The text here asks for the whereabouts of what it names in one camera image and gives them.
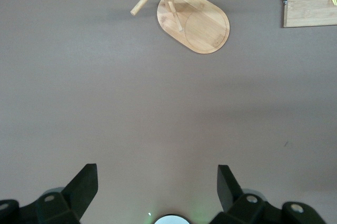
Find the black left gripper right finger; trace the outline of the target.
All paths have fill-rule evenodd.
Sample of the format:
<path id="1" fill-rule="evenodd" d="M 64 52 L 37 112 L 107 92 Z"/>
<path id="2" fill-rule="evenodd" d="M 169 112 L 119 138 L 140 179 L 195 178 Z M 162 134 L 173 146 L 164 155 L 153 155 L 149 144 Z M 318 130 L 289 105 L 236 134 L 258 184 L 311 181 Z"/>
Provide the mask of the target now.
<path id="1" fill-rule="evenodd" d="M 245 193 L 228 165 L 218 166 L 217 194 L 223 208 L 217 223 L 325 223 L 307 204 L 289 201 L 278 209 L 255 193 Z"/>

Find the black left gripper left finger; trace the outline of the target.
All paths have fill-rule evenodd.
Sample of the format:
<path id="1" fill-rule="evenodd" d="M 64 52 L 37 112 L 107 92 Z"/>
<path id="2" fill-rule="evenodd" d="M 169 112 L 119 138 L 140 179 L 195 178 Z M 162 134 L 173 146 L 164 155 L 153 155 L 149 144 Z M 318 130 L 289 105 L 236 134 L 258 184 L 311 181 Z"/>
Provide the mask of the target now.
<path id="1" fill-rule="evenodd" d="M 97 192 L 97 165 L 86 164 L 65 187 L 47 190 L 26 206 L 1 200 L 1 223 L 80 223 Z"/>

